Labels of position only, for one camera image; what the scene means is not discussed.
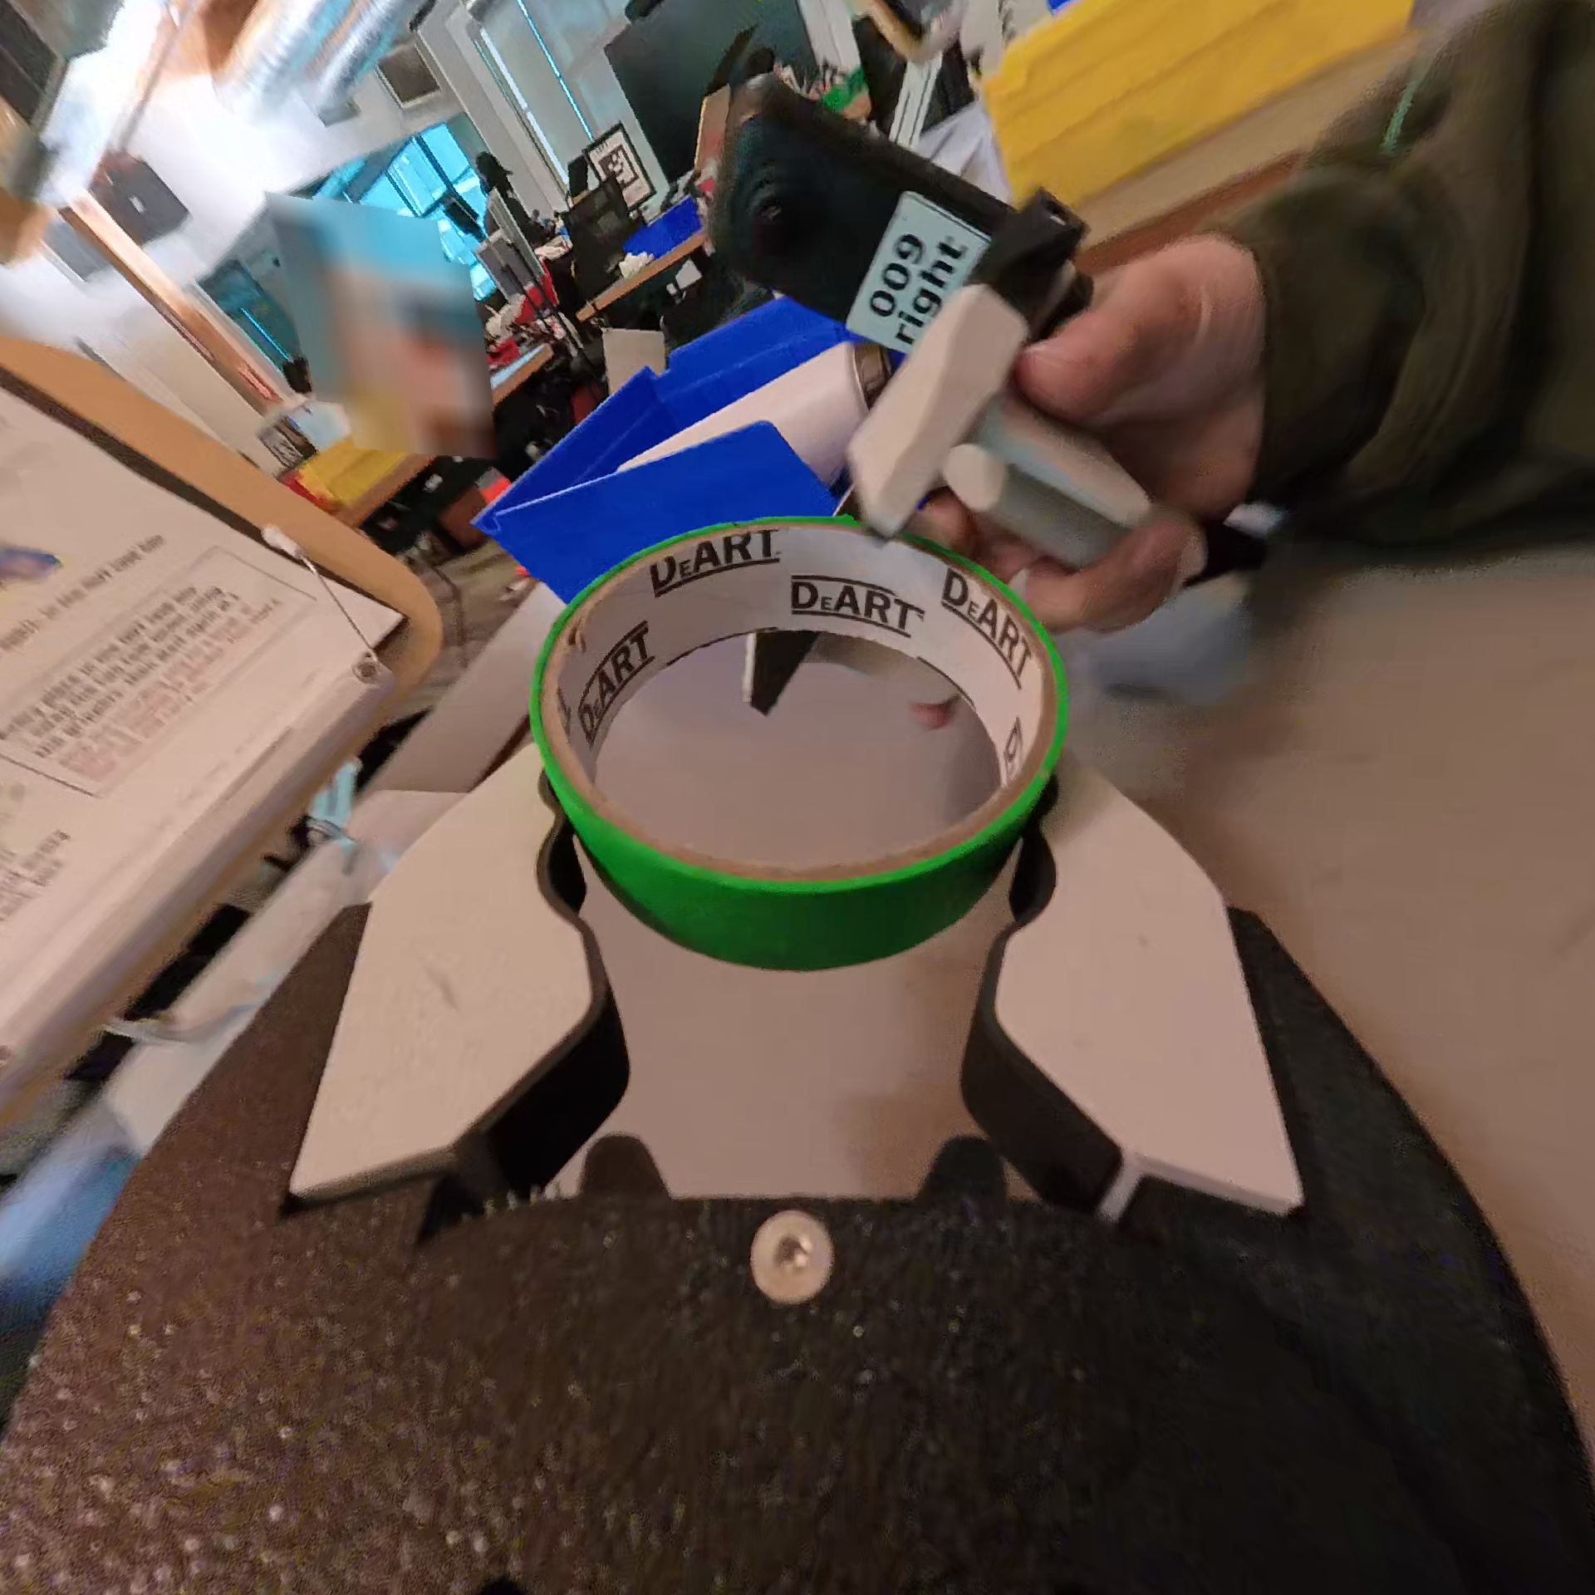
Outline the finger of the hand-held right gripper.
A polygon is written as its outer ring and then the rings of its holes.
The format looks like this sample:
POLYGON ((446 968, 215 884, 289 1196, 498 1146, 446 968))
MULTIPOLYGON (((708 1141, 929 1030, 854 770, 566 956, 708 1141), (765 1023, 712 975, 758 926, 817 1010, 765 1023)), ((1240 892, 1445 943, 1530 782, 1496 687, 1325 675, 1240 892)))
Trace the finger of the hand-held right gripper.
POLYGON ((1008 387, 1027 320, 989 284, 953 294, 881 389, 847 448, 856 518, 898 535, 948 453, 1008 387))
POLYGON ((752 630, 744 647, 744 704, 769 715, 818 641, 817 630, 752 630))

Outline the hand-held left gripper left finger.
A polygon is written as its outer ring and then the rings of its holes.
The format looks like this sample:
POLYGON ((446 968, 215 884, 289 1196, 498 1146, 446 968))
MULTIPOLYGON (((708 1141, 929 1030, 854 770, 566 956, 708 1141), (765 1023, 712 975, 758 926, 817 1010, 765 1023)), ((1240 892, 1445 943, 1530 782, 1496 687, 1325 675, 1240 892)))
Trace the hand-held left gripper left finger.
POLYGON ((534 746, 404 852, 368 901, 298 1203, 433 1175, 526 1198, 573 1165, 630 1074, 585 888, 534 746))

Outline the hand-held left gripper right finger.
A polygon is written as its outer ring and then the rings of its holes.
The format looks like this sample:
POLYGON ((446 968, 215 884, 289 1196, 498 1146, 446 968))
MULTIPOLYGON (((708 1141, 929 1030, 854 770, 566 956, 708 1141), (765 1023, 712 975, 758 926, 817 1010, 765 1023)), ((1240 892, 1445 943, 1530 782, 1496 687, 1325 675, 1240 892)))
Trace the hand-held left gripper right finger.
POLYGON ((1120 1220, 1164 1182, 1303 1203, 1227 901, 1096 770, 1060 772, 1010 880, 965 1049, 965 1105, 1042 1201, 1120 1220))

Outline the blue plastic bin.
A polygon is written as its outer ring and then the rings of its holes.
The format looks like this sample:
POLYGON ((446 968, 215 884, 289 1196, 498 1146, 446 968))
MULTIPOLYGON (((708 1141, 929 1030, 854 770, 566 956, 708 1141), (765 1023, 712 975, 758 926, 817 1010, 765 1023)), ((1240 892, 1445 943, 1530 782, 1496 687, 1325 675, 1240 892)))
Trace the blue plastic bin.
POLYGON ((634 373, 475 518, 509 556, 570 599, 636 552, 761 518, 828 516, 826 485, 773 425, 752 425, 649 465, 619 465, 834 345, 868 343, 788 298, 691 339, 663 372, 634 373))

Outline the green masking tape roll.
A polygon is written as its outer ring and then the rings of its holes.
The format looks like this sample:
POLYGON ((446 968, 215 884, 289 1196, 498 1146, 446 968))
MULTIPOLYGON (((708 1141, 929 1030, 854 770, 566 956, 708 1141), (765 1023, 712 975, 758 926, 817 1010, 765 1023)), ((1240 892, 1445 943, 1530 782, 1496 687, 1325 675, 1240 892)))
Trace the green masking tape roll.
POLYGON ((841 514, 792 516, 710 525, 602 573, 554 618, 528 711, 551 799, 636 918, 716 960, 828 970, 923 943, 978 901, 1054 786, 1069 687, 1025 599, 972 560, 841 514), (999 757, 995 793, 929 842, 813 869, 668 846, 602 793, 602 746, 640 689, 729 637, 798 630, 940 672, 999 757))

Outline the person's right forearm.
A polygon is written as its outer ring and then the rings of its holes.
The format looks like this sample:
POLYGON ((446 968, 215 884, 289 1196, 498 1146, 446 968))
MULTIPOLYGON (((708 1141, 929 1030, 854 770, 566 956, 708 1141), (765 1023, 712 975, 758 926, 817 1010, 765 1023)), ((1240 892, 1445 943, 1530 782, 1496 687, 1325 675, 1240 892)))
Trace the person's right forearm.
POLYGON ((1398 548, 1591 525, 1591 3, 1477 13, 1223 231, 1263 280, 1251 501, 1398 548))

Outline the person's right hand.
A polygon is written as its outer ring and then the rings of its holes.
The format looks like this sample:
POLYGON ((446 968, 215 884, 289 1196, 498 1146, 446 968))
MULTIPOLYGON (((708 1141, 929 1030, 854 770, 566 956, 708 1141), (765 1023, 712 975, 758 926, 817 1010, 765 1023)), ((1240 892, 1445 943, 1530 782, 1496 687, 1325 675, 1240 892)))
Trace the person's right hand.
POLYGON ((1249 497, 1263 449, 1265 298, 1253 256, 1219 233, 1109 271, 1090 307, 1016 368, 1023 396, 1096 436, 1147 489, 1151 512, 1105 558, 1058 563, 934 493, 915 533, 1008 584, 1048 630, 1145 620, 1208 556, 1206 523, 1249 497))

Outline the white paper roll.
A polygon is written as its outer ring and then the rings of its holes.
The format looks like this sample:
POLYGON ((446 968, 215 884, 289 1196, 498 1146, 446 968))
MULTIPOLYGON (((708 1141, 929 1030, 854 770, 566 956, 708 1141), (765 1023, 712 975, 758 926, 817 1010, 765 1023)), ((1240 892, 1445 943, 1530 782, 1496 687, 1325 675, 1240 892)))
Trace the white paper roll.
POLYGON ((834 345, 663 442, 636 451, 619 470, 649 465, 752 425, 773 425, 805 467, 820 482, 834 485, 845 476, 853 434, 892 373, 891 353, 875 343, 834 345))

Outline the large black screen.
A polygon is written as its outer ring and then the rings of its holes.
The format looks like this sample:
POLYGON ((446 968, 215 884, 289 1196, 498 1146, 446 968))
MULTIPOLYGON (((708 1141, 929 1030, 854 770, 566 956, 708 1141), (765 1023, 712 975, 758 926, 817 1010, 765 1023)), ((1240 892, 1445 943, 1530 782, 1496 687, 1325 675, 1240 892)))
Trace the large black screen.
POLYGON ((796 1, 663 1, 625 24, 604 58, 644 125, 695 111, 735 39, 769 47, 779 64, 817 68, 805 16, 796 1))

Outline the framed fiducial marker sign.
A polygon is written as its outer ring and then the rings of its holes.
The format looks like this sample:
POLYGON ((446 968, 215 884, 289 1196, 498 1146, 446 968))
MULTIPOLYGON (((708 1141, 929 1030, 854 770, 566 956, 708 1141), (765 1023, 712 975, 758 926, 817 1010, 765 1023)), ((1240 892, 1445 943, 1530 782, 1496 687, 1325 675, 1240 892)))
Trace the framed fiducial marker sign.
POLYGON ((589 187, 615 184, 630 212, 648 208, 657 193, 646 159, 623 123, 596 134, 577 163, 589 178, 589 187))

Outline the wooden top work desk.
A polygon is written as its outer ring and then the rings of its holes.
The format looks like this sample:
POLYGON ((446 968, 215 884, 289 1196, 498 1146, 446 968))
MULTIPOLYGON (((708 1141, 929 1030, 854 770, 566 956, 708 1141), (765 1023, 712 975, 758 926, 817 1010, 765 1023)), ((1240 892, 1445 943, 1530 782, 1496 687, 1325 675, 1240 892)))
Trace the wooden top work desk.
POLYGON ((697 225, 661 252, 625 252, 611 280, 591 290, 581 288, 568 252, 539 261, 522 286, 505 292, 505 307, 488 324, 492 377, 499 379, 537 353, 587 358, 600 322, 613 307, 655 282, 670 286, 686 263, 704 265, 710 248, 706 225, 697 225))

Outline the instruction sheet on clipboard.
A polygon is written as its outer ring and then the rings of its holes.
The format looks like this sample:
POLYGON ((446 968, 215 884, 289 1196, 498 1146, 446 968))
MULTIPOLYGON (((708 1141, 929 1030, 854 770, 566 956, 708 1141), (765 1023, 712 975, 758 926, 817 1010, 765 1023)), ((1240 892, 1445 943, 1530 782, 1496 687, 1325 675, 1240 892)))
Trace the instruction sheet on clipboard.
POLYGON ((11 1078, 6 1089, 2 1065, 4 1129, 23 1120, 76 1059, 93 1036, 118 1019, 150 979, 163 968, 203 922, 209 911, 237 886, 268 846, 311 804, 313 795, 374 736, 387 711, 401 706, 408 691, 425 677, 442 647, 442 618, 422 579, 404 563, 367 541, 357 529, 315 508, 308 499, 277 484, 239 451, 220 444, 203 429, 158 404, 110 368, 49 345, 4 337, 2 387, 44 396, 68 421, 87 425, 101 440, 125 448, 131 461, 148 461, 169 485, 198 489, 266 535, 273 525, 298 542, 311 573, 346 584, 401 613, 403 622, 376 647, 378 662, 391 673, 387 696, 367 708, 351 738, 306 784, 253 829, 232 858, 220 880, 199 905, 156 949, 135 977, 116 992, 114 1004, 91 1025, 80 1029, 66 1053, 42 1070, 11 1078))

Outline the yellow plastic bin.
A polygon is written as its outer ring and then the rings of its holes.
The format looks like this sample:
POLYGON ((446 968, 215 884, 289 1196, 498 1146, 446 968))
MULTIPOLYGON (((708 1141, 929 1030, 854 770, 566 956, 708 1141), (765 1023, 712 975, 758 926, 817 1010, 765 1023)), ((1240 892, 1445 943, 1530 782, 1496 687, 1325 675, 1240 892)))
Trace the yellow plastic bin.
POLYGON ((1018 199, 1079 203, 1405 37, 1411 1, 1075 1, 980 94, 1018 199))

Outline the printed instruction sheet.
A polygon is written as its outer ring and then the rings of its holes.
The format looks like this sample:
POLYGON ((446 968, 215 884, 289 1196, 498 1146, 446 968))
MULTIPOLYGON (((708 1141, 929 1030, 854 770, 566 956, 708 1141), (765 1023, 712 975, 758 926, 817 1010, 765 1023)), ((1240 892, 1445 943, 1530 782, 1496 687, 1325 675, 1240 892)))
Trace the printed instruction sheet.
POLYGON ((4 1082, 44 1070, 393 677, 399 611, 4 391, 4 1082))

